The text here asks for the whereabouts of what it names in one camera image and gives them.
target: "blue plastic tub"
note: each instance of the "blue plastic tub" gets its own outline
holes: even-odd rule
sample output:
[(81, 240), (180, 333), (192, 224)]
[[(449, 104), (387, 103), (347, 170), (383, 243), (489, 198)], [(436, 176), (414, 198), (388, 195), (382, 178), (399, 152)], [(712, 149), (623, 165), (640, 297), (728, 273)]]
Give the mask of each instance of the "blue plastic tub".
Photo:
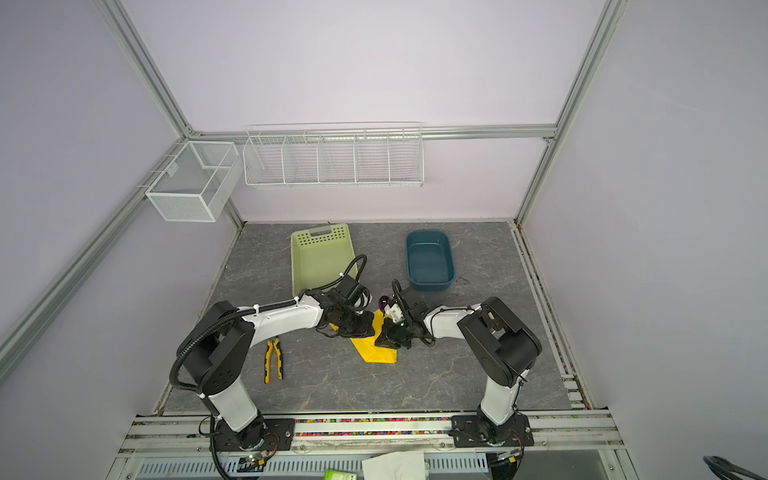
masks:
[(437, 230), (417, 230), (406, 240), (408, 279), (421, 292), (447, 289), (456, 278), (448, 235)]

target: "white wire basket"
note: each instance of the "white wire basket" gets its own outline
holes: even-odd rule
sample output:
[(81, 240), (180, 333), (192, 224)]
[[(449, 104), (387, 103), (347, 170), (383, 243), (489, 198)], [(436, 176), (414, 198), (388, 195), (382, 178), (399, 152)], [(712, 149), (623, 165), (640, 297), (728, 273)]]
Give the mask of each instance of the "white wire basket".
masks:
[(358, 133), (250, 134), (243, 149), (246, 184), (275, 187), (422, 185), (420, 127)]
[(147, 189), (169, 222), (215, 222), (243, 175), (232, 142), (188, 141)]

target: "perforated basket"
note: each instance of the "perforated basket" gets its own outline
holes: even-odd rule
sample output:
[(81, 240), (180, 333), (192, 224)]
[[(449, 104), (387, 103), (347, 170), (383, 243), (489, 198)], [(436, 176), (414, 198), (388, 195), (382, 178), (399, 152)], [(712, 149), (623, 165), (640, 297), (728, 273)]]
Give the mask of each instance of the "perforated basket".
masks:
[[(355, 249), (346, 223), (293, 232), (290, 236), (293, 295), (339, 278), (353, 258)], [(357, 274), (357, 265), (350, 273)]]
[(188, 141), (152, 182), (147, 198), (169, 222), (215, 222), (242, 175), (234, 143)]

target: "green plastic basket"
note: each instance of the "green plastic basket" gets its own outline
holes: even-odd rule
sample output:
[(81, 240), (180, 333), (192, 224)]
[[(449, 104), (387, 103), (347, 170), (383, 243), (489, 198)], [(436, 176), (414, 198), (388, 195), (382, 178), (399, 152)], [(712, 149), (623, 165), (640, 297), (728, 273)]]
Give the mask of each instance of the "green plastic basket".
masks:
[[(353, 258), (355, 249), (346, 223), (293, 232), (290, 236), (293, 295), (333, 282)], [(350, 274), (357, 274), (357, 265)]]

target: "yellow-handled pliers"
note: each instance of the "yellow-handled pliers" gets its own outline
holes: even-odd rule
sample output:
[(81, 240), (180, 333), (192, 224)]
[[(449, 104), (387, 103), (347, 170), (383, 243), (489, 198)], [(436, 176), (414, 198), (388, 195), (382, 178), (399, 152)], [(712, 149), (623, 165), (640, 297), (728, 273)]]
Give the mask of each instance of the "yellow-handled pliers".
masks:
[(272, 359), (272, 351), (277, 354), (277, 378), (283, 379), (283, 351), (280, 349), (280, 339), (275, 337), (275, 341), (267, 340), (266, 342), (266, 355), (264, 356), (264, 383), (270, 382), (270, 360)]

